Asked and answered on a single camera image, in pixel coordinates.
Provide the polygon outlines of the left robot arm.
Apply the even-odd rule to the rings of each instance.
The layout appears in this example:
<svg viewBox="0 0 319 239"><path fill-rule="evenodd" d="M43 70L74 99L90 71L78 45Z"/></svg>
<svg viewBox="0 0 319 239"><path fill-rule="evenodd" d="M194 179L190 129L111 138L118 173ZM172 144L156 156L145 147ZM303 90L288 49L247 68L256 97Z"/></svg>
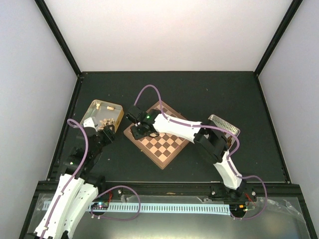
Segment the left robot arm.
<svg viewBox="0 0 319 239"><path fill-rule="evenodd" d="M99 129L86 127L85 135L77 137L77 143L64 161L55 194L43 219L32 235L36 239L71 239L75 230L96 198L107 193L105 177L91 173L103 148L115 140L114 125Z"/></svg>

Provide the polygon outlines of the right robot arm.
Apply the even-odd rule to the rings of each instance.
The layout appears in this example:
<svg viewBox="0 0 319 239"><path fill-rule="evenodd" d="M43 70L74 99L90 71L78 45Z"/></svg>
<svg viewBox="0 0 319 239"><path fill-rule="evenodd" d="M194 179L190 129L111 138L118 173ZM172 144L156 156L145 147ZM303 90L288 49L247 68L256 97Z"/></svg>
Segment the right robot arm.
<svg viewBox="0 0 319 239"><path fill-rule="evenodd" d="M229 151L231 144L228 141L237 140L237 135L219 128L212 118L204 122L188 121L157 109L143 112L135 106L129 109L126 118L133 123L130 130L135 140L166 133L193 143L203 159L220 174L228 198L237 201L244 196L246 180L232 162Z"/></svg>

